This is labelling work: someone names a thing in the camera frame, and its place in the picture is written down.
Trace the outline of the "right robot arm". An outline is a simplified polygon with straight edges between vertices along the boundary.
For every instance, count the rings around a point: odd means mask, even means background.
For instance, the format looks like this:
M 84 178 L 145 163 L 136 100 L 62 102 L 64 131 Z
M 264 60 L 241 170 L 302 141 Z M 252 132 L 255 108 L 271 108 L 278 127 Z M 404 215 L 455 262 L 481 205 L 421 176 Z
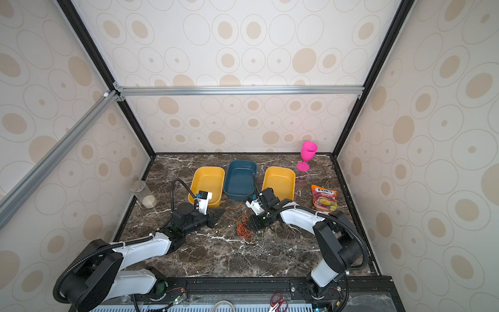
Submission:
M 364 270 L 369 263 L 365 241 L 339 210 L 324 213 L 289 199 L 280 200 L 272 188 L 256 189 L 246 205 L 253 211 L 247 225 L 251 231 L 263 230 L 279 221 L 315 236 L 322 260 L 307 277 L 306 290 L 313 298 L 323 297 L 331 282 L 338 282 L 349 272 Z

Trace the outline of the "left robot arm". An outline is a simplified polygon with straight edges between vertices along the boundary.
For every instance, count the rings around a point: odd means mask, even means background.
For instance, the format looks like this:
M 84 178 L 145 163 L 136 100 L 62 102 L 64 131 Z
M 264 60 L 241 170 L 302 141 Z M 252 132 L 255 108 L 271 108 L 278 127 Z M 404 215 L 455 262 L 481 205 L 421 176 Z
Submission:
M 221 214 L 208 210 L 212 193 L 190 193 L 192 203 L 172 210 L 169 221 L 155 233 L 131 241 L 106 243 L 96 239 L 57 278 L 53 298 L 77 311 L 91 311 L 108 299 L 149 295 L 160 298 L 165 277 L 153 269 L 129 270 L 152 257 L 171 254 L 182 247 L 187 235 L 202 227 L 213 228 Z

